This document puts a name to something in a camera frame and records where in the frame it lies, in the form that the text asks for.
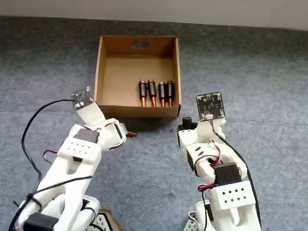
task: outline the wire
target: wire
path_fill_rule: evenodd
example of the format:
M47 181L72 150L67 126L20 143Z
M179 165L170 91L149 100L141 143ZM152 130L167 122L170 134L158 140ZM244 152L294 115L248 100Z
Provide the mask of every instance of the wire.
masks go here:
M233 148L227 141L225 138L223 138L222 136L220 136L214 129L214 125L213 125L213 121L212 120L209 120L208 121L210 123L210 125L212 126L212 129L213 129L213 133L214 135L216 135L218 138L220 138L226 145L228 145L237 155L238 157L244 162L244 164L246 165L247 167L247 176L248 176L248 179L250 181L250 184L251 184L251 188L252 188L252 192L254 194L254 197L255 197L255 200L256 200L256 210L257 210L257 216L258 216L258 220L259 220L259 223L260 223L260 227L262 227L261 225L261 215L260 215L260 209L259 209L259 202L258 202L258 198L257 198L257 193L256 193L256 190L255 190L255 187L254 187L254 183L252 181L252 178L251 178L251 174L250 174L250 171L249 171L249 168L248 168L248 165L247 163L245 162L244 158L239 154L239 152Z
M35 117L46 107L48 107L49 105L52 105L54 103L59 103L59 102L74 102L75 100L68 100L68 99L61 99L61 100L56 100L56 101L53 101L53 102L50 102L48 104L45 104L44 106L40 107L35 113L34 115L31 117L31 119L29 120L29 122L27 123L27 126L24 130L24 133L23 133L23 136L21 138L21 146L22 146L22 149L27 157L27 159L30 161L32 167L34 168L34 170L37 172L38 174L38 179L37 179L37 182L32 190L32 192L36 191L36 189L38 189L38 186L39 186L39 183L40 181L42 180L42 173L41 171L38 169L37 165L34 163L33 159L31 158L30 154L28 153L27 149L26 149L26 146L25 146L25 137L26 137L26 134L29 130L29 127L31 125L31 123L33 122L33 120L35 119Z
M81 126L81 127L83 127L83 128L86 129L86 130L91 130L89 127L84 126L84 125L82 125L82 124L78 124L78 125Z
M215 186L216 186L215 184L199 184L197 189L199 192L204 192L205 190L212 189Z
M110 122L110 123L106 124L105 127L107 127L107 126L109 126L111 124L114 124L114 126L118 126L118 128L121 130L122 134L125 134L123 128L120 125L118 125L116 122ZM122 144L125 143L125 141L126 141L126 136L124 135L124 136L122 136L122 142L120 144L117 144L116 146L113 146L113 147L109 148L109 150L112 150L112 149L120 147Z
M210 164L211 166L214 166L215 163L216 163L216 161L219 160L219 157L217 157L216 155L203 155L203 156L199 157L199 158L195 161L195 163L194 163L194 165L193 165L193 171L194 171L194 173L195 173L195 175L196 175L197 177L199 177L199 175L198 175L198 172L197 172L196 165L197 165L198 161L200 161L200 160L202 160L202 159L204 159L204 158L206 158L206 157L216 157L216 160L214 161L214 163Z
M53 151L53 150L46 150L46 151L43 152L43 159L44 159L46 162L48 162L50 165L52 165L52 163L51 163L48 159L46 159L46 154L47 154L47 153L54 153L54 154L57 154L57 152L55 152L55 151Z
M193 221L193 222L196 222L197 224L199 224L197 219L196 219L196 212L195 211L188 212L188 219Z
M205 190L202 191L202 200L203 200L204 212L205 212L205 225L204 225L203 231L205 231L206 228L207 228L207 212L206 212L206 205L205 205L205 199L204 199L204 192L205 192Z
M94 218L93 218L93 220L91 221L91 223L93 223L93 222L95 221L95 218L96 218L96 212L95 212L95 210L94 210L93 208L91 208L91 207L85 207L85 208L82 209L81 211L86 210L86 209L91 210L91 211L93 212Z
M95 225L95 224L90 224L90 226L100 230L100 231L104 231L101 227L99 227L98 225Z
M13 231L15 230L15 223L18 219L18 217L20 216L21 212L23 211L23 209L27 206L27 204L33 200L33 196L37 193L41 193L43 191L46 191L48 189L52 189L52 188L56 188L56 187L59 187L61 185L64 185L64 184L68 184L68 183L71 183L71 182L74 182L74 181L77 181L77 180L86 180L86 179L90 179L92 178L92 176L87 176L87 177L78 177L78 178L73 178L73 179L70 179L70 180L66 180L66 181L63 181L61 183L58 183L58 184L54 184L52 186L49 186L49 187L46 187L46 188L43 188L43 189L40 189L38 191L35 191L35 192L32 192L32 193L29 193L26 197L26 200L25 202L21 205L21 207L17 210L15 216L13 217L11 223L10 223L10 227L9 227L9 231Z

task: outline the black cylinder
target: black cylinder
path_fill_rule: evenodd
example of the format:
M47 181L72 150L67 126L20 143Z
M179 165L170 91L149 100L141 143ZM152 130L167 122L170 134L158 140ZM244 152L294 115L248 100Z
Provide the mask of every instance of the black cylinder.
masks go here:
M174 99L175 96L175 85L172 81L166 83L166 97Z
M166 93L165 93L165 83L164 82L160 82L158 84L158 96L159 99L164 99L166 97Z
M192 118L191 117L184 117L182 118L182 126L185 130L191 129L192 127Z
M155 88L155 82L154 80L148 81L148 90L149 90L149 96L155 96L156 97L156 88Z
M139 82L139 97L140 97L140 99L142 97L146 98L146 83L145 83L145 81Z

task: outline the box handle hole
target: box handle hole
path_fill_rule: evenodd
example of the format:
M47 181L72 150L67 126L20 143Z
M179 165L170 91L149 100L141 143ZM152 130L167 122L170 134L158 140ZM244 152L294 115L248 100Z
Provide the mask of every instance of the box handle hole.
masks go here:
M150 47L150 42L148 41L132 41L131 47L134 49L147 49Z

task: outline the cylindrical component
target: cylindrical component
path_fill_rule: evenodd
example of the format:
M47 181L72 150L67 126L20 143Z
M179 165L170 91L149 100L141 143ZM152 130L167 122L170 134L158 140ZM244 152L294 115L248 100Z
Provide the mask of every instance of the cylindrical component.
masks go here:
M166 83L166 98L168 99L169 107L173 105L174 96L175 96L175 85L172 81Z
M140 81L139 82L139 97L140 97L140 101L141 101L141 106L145 107L145 99L147 97L147 93L146 93L146 82L145 81Z
M184 117L182 119L182 125L183 125L183 128L185 130L192 129L192 118L191 117Z
M158 97L160 100L160 105L162 107L165 107L166 94L165 94L165 83L164 82L159 82L158 84Z
M156 107L156 88L154 80L148 81L149 97L151 98L152 107Z

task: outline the robotic arm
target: robotic arm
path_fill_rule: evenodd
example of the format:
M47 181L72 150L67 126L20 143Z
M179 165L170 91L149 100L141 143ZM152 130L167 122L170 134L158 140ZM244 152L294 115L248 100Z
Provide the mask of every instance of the robotic arm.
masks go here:
M260 231L256 196L242 157L225 140L220 92L198 95L200 123L183 118L178 127L181 152L196 176L203 201L189 213L185 231Z
M71 128L38 189L20 205L19 231L84 231L99 213L99 201L85 191L102 151L122 145L127 132L116 119L105 119L90 87L71 99L85 125Z

